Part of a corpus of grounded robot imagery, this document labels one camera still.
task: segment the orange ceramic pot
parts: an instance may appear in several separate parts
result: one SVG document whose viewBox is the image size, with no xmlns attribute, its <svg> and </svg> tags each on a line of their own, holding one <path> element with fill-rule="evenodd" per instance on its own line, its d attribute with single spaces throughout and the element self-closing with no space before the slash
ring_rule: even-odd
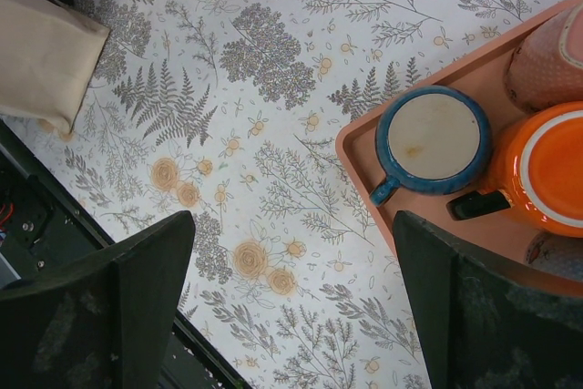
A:
<svg viewBox="0 0 583 389">
<path fill-rule="evenodd" d="M 447 207 L 455 220 L 509 209 L 535 228 L 583 237 L 583 102 L 551 107 L 507 128 L 480 189 Z"/>
</svg>

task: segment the floral tablecloth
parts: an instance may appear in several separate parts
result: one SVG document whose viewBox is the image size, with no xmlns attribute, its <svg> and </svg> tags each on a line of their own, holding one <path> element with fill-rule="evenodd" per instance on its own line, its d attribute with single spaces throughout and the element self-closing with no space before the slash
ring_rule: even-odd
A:
<svg viewBox="0 0 583 389">
<path fill-rule="evenodd" d="M 179 308 L 254 387 L 427 388 L 334 138 L 557 1 L 77 0 L 111 36 L 75 131 L 9 122 L 117 240 L 192 211 Z"/>
</svg>

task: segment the pink cup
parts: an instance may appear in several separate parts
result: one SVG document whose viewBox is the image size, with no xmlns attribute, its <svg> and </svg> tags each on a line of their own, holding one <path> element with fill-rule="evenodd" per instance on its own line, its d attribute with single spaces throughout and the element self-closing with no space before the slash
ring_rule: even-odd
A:
<svg viewBox="0 0 583 389">
<path fill-rule="evenodd" d="M 583 1 L 522 42 L 506 73 L 506 90 L 528 113 L 583 100 Z"/>
</svg>

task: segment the beige pillow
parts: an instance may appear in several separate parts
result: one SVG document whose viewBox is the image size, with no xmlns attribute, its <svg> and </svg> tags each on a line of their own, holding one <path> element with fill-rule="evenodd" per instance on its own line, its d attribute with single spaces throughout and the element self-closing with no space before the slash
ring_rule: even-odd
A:
<svg viewBox="0 0 583 389">
<path fill-rule="evenodd" d="M 0 113 L 73 128 L 109 30 L 47 0 L 0 0 Z"/>
</svg>

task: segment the blue mug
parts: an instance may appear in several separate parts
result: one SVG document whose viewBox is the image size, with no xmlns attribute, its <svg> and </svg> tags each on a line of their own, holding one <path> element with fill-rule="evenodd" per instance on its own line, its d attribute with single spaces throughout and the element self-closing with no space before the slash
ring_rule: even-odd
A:
<svg viewBox="0 0 583 389">
<path fill-rule="evenodd" d="M 378 207 L 400 187 L 431 195 L 463 189 L 485 169 L 492 132 L 472 98 L 449 87 L 420 87 L 384 111 L 375 148 L 386 173 L 371 194 Z"/>
</svg>

